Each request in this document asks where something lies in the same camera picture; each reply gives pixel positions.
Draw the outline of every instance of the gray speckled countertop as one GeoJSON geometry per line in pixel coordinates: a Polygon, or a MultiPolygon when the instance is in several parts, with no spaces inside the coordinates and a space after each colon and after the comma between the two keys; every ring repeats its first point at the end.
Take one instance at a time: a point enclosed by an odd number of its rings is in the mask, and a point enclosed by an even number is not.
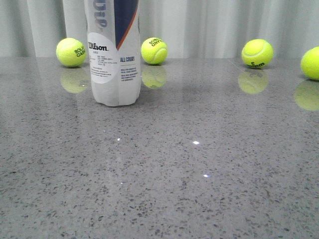
{"type": "Polygon", "coordinates": [[[0,58],[0,238],[318,239],[319,82],[299,63],[168,59],[110,108],[87,63],[0,58]]]}

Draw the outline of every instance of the quartz surface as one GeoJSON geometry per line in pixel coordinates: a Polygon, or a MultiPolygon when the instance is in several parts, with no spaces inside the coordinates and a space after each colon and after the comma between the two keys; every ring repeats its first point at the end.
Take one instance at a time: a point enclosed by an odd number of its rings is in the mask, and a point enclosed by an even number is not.
{"type": "Polygon", "coordinates": [[[143,64],[112,108],[88,63],[0,58],[0,238],[318,239],[319,82],[299,63],[143,64]]]}

